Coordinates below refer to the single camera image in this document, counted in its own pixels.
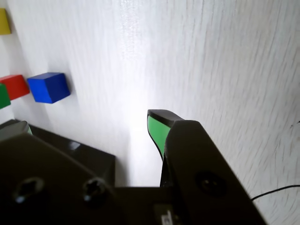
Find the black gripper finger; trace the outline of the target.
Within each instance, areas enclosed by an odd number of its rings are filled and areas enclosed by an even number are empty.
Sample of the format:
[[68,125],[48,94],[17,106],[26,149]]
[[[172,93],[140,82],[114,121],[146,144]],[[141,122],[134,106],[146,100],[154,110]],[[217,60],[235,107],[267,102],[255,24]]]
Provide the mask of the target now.
[[69,155],[75,161],[95,173],[106,185],[115,185],[116,157],[78,141],[68,139],[29,124],[31,133],[42,141]]
[[170,130],[177,121],[185,121],[185,119],[164,109],[149,109],[147,112],[148,134],[154,142],[163,162],[160,179],[161,188],[173,188],[176,184],[171,177],[172,174],[170,173],[167,157],[165,156],[165,142]]

